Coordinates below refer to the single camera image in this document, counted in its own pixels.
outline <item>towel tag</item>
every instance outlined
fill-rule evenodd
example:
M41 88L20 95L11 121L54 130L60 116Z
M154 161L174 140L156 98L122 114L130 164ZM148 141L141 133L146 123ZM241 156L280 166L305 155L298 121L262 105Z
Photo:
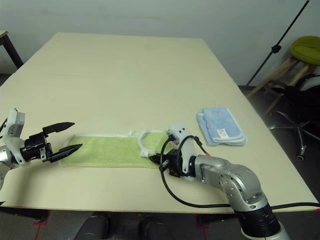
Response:
M226 130L224 128L217 129L216 131L219 134L220 138L222 138L222 139L228 139L229 138L229 136L228 136L228 134L227 134L227 132L226 132Z

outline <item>beige table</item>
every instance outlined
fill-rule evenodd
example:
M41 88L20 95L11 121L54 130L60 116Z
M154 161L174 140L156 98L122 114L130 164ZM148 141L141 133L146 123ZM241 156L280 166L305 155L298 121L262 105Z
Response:
M26 113L22 138L64 121L54 149L81 133L126 134L182 121L205 141L196 120L204 107L226 106L248 137L242 147L205 147L213 156L251 168L271 205L315 202L263 121L210 51L195 38L57 33L0 87L1 118ZM172 190L195 204L226 203L218 189L167 177ZM10 171L0 192L5 206L65 210L231 212L175 201L157 169L60 167L35 160ZM307 210L309 207L290 208Z

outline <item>wooden stool leg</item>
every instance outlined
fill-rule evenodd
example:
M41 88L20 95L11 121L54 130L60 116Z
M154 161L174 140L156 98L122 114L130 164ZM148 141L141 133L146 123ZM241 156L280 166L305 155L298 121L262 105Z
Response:
M294 78L289 82L288 86L294 86L297 84L298 80L305 75L305 73L309 70L310 68L310 64L305 65L303 68L300 69L300 71L294 76ZM268 114L276 105L277 103L280 101L280 99L283 97L284 95L281 94L279 95L274 101L273 103L271 103L271 105L264 111L265 114Z
M286 78L286 76L290 73L290 71L298 64L299 61L293 61L292 65L284 71L284 73L270 86L270 89L272 89L275 85L277 85L278 82L281 82L283 79Z
M294 76L294 78L289 82L288 86L294 86L297 84L298 80L302 78L309 70L310 64L305 65L300 71Z
M264 111L264 114L268 114L280 101L280 99L283 97L283 94L276 97L276 99L268 106L268 108Z
M246 95L247 98L250 98L252 95L254 95L256 92L258 92L260 89L262 89L269 81L273 80L279 73L281 73L284 69L295 63L297 60L295 60L293 57L288 58L280 67L278 67L277 70L275 70L268 78L266 78L263 82L261 82L258 86L256 86L251 92L249 92L248 95Z
M306 74L313 74L313 73L316 71L317 67L318 67L318 66L316 66L316 65L311 65L311 66L309 67L309 70L308 70L308 72L307 72ZM305 81L305 82L301 85L301 87L300 87L299 89L303 89L306 83L307 83L307 81Z

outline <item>green stool seat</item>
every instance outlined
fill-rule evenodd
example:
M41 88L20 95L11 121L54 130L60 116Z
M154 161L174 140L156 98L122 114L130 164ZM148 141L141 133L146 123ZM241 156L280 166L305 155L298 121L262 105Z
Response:
M290 54L296 59L320 66L320 37L304 36L297 39L290 47Z

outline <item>white bracket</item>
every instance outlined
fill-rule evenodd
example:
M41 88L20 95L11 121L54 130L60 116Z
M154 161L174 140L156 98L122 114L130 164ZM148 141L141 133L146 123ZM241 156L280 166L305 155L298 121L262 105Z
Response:
M22 167L29 164L20 152L20 149L25 146L25 141L20 138L24 124L25 114L17 112L16 109L10 109L7 121L1 131L4 144L11 151L16 162Z
M188 131L186 126L179 122L173 124L169 127L168 135L173 135L175 137L174 144L177 146L180 145L181 141L191 135ZM182 171L186 174L189 171L189 160L191 156L196 156L194 140L192 138L188 138L182 148L181 148L181 156L182 156Z

